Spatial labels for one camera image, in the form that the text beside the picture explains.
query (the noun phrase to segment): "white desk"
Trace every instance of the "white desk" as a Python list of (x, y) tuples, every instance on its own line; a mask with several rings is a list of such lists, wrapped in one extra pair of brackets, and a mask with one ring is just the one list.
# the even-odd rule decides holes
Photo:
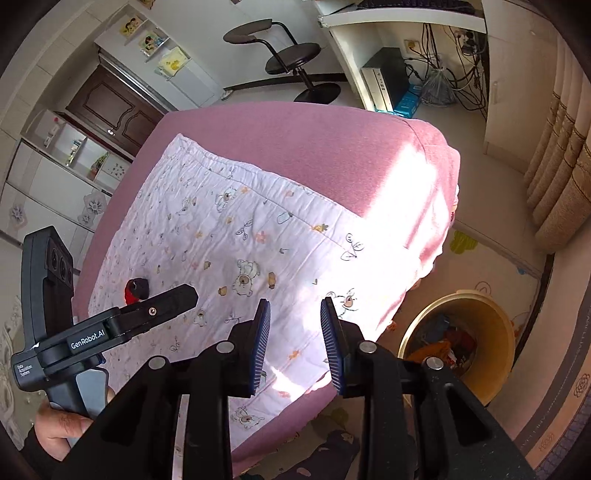
[(374, 111), (374, 102), (361, 74), (361, 67), (384, 46), (376, 24), (385, 22), (419, 22), (449, 25), (486, 33), (485, 20), (475, 15), (430, 8), (347, 7), (350, 0), (314, 0), (318, 22), (329, 32), (329, 42), (366, 110)]

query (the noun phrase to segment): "red object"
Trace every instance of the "red object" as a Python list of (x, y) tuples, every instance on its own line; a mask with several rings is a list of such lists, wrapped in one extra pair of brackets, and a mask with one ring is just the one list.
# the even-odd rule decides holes
[(129, 283), (125, 286), (125, 304), (132, 305), (134, 303), (138, 303), (139, 298), (136, 297), (133, 293), (131, 293), (131, 289), (129, 288)]

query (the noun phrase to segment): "human hand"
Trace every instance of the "human hand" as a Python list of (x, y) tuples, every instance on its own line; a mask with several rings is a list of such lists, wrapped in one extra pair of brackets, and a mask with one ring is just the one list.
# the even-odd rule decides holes
[[(107, 390), (107, 402), (115, 396), (114, 390)], [(92, 425), (92, 420), (67, 411), (55, 410), (45, 399), (35, 417), (35, 435), (39, 445), (53, 458), (62, 461), (70, 452), (68, 438), (80, 438)]]

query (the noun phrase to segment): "white sheet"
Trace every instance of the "white sheet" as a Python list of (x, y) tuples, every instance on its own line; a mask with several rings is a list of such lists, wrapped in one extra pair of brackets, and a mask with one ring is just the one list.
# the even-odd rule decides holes
[(268, 299), (266, 376), (256, 396), (229, 402), (236, 448), (327, 373), (322, 298), (376, 340), (418, 269), (418, 258), (335, 202), (178, 135), (113, 238), (89, 313), (122, 306), (130, 278), (149, 279), (152, 295), (183, 283), (199, 294), (192, 311), (107, 352), (119, 390), (151, 356), (196, 356)]

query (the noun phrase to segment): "plastic bag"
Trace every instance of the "plastic bag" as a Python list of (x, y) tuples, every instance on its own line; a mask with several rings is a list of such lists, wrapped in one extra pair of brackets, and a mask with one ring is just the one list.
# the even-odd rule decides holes
[(429, 72), (423, 84), (421, 101), (431, 106), (450, 106), (456, 103), (456, 95), (444, 69), (432, 69)]

